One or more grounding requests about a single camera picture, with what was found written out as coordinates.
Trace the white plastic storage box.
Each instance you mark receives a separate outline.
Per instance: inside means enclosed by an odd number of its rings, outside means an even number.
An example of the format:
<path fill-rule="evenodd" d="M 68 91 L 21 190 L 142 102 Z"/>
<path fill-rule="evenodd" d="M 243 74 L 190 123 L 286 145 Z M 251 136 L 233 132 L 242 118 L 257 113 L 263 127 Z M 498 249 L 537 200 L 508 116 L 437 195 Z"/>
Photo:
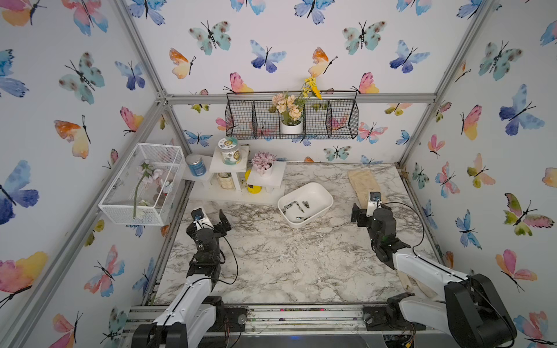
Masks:
<path fill-rule="evenodd" d="M 334 204 L 334 197 L 319 183 L 311 182 L 277 202 L 281 215 L 293 229 L 300 229 L 325 215 Z"/>

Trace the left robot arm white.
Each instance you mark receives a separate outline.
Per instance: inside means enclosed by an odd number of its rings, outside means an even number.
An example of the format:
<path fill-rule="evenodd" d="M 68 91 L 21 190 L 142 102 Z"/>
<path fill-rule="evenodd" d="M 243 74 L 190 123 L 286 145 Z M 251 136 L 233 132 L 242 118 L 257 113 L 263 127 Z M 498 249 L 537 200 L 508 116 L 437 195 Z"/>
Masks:
<path fill-rule="evenodd" d="M 203 208 L 191 212 L 187 234 L 194 241 L 196 253 L 189 262 L 184 286 L 163 314 L 152 323 L 137 327 L 132 347 L 197 347 L 206 333 L 223 321 L 223 301 L 212 292 L 220 281 L 226 257 L 220 240 L 232 229 L 220 211 L 220 222 L 212 224 Z"/>

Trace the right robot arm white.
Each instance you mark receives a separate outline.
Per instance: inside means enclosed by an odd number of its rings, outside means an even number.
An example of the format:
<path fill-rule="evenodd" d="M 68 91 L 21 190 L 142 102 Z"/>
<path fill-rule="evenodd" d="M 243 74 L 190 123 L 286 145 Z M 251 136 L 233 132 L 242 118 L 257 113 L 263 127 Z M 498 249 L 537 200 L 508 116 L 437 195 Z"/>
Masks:
<path fill-rule="evenodd" d="M 517 332 L 492 281 L 467 275 L 422 257 L 396 235 L 397 221 L 388 204 L 354 205 L 351 220 L 367 230 L 377 259 L 429 287 L 439 300 L 406 292 L 387 300 L 384 313 L 365 311 L 369 328 L 425 326 L 452 336 L 460 347 L 512 347 Z"/>

